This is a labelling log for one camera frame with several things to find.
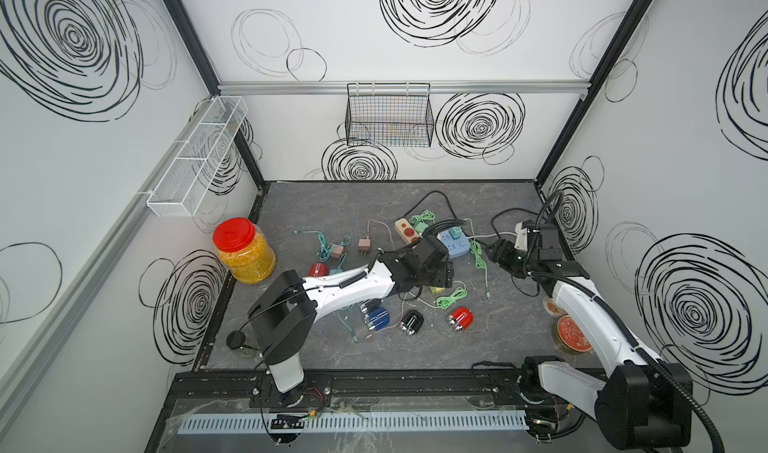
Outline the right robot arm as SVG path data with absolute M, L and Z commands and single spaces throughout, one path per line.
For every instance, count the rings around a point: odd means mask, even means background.
M 516 239 L 486 249 L 491 262 L 514 279 L 531 279 L 564 310 L 597 355 L 599 379 L 557 356 L 532 356 L 521 368 L 521 389 L 560 397 L 599 426 L 618 450 L 678 448 L 692 433 L 692 380 L 664 362 L 619 318 L 580 263 L 566 258 L 558 228 L 519 224 Z

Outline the dark teal USB charger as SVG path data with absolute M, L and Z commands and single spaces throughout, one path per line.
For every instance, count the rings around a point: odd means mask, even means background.
M 453 227 L 453 228 L 450 230 L 450 236 L 451 236 L 451 237 L 452 237 L 454 240 L 460 240 L 460 239 L 462 239 L 462 238 L 464 238 L 464 237 L 465 237 L 465 234 L 464 234 L 464 232 L 463 232 L 463 230 L 462 230 L 462 228 L 461 228 L 461 227 Z

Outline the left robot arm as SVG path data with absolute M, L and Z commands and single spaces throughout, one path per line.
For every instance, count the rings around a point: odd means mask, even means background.
M 302 278 L 285 271 L 251 306 L 246 325 L 277 391 L 300 394 L 305 384 L 300 351 L 314 323 L 365 301 L 448 287 L 452 275 L 448 248 L 427 236 L 394 251 L 379 250 L 367 264 L 334 275 Z

